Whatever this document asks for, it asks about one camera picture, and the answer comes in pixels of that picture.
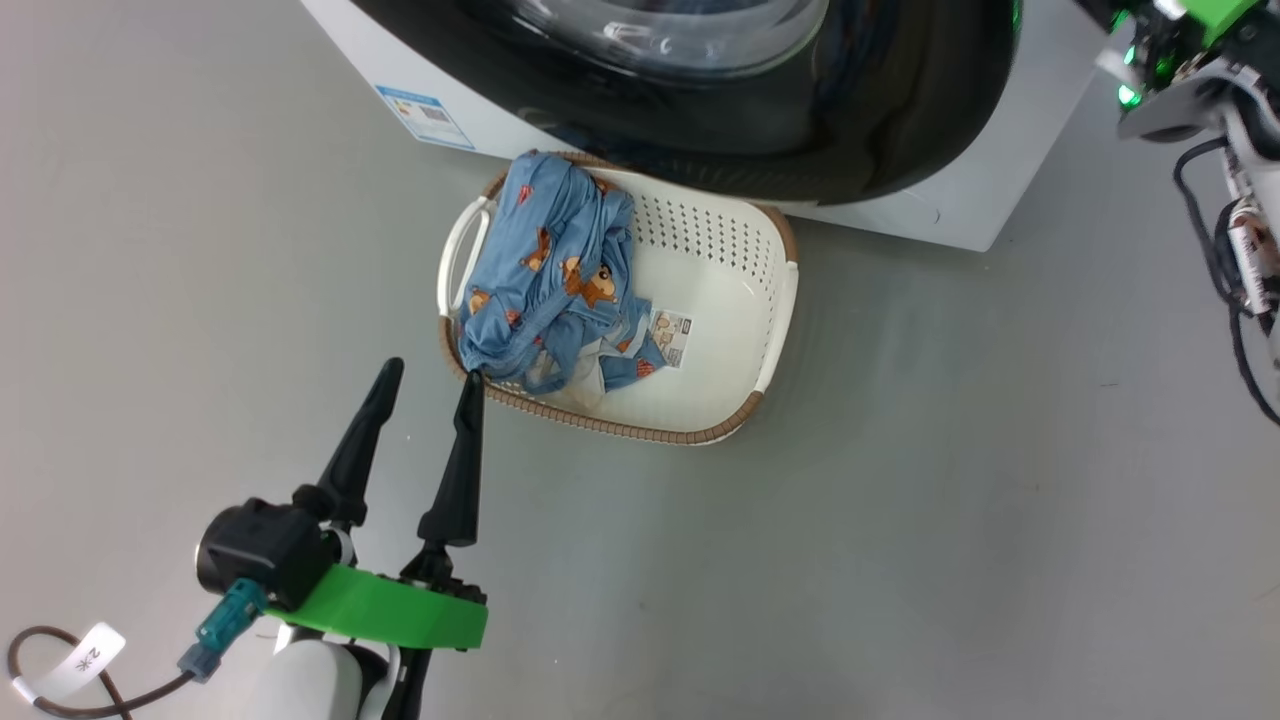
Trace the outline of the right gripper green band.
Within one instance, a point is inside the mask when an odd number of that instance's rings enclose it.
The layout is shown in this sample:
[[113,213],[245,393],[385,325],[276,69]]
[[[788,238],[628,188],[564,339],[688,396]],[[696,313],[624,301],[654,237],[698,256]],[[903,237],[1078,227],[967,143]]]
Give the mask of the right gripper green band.
[[1117,81],[1124,111],[1197,77],[1236,85],[1267,105],[1266,1],[1079,1],[1078,8],[1108,35],[1132,24],[1125,50],[1097,60]]

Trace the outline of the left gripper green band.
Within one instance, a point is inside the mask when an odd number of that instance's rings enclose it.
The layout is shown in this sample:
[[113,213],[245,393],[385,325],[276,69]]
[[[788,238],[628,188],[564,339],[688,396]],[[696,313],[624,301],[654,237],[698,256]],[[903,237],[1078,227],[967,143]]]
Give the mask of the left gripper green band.
[[[294,491],[294,506],[320,523],[351,529],[369,512],[365,501],[381,428],[390,419],[404,374],[388,359],[316,482]],[[477,542],[486,384],[470,372],[454,411],[454,443],[433,506],[421,516],[419,538],[429,546]],[[291,625],[402,650],[481,646],[489,610],[480,600],[361,570],[343,556],[324,564],[291,561],[265,574],[266,614]]]

